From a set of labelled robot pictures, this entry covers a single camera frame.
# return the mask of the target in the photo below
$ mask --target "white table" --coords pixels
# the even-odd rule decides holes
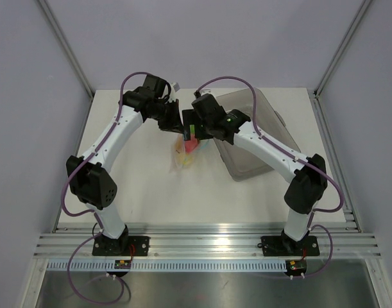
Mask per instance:
[[[239,89],[214,89],[218,95]],[[195,89],[181,89],[180,108],[190,108]],[[306,89],[261,89],[273,108],[284,118],[287,129],[303,153],[319,153],[327,159]],[[81,155],[110,122],[119,101],[119,90],[98,90],[81,140]],[[213,141],[199,152],[195,163],[181,171],[172,169],[171,146],[175,133],[161,132],[148,119],[128,140],[116,159],[111,176],[117,184],[115,198],[126,223],[278,223],[285,222],[288,184],[275,171],[235,182]],[[327,173],[331,175],[327,162]],[[71,212],[86,207],[67,193]],[[329,185],[319,207],[334,208],[339,198]],[[314,221],[345,222],[343,211],[317,213]],[[71,218],[64,213],[60,223],[94,223],[93,215]]]

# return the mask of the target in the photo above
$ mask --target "gray floor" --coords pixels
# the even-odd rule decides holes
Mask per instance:
[[[310,269],[320,266],[313,261]],[[82,286],[100,273],[73,273]],[[278,279],[267,273],[129,273],[130,287],[111,307],[378,307],[363,261],[335,261],[320,276],[305,280]],[[88,298],[108,301],[120,286],[106,278],[80,289]],[[72,294],[65,272],[50,271],[37,304],[42,307],[94,307]]]

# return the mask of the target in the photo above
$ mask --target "white wall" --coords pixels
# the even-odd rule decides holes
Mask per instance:
[[[60,206],[89,101],[32,0],[0,0],[0,307]]]
[[[392,279],[392,0],[375,1],[321,94],[355,205]]]
[[[146,70],[181,87],[232,74],[314,89],[361,2],[49,0],[95,89]]]

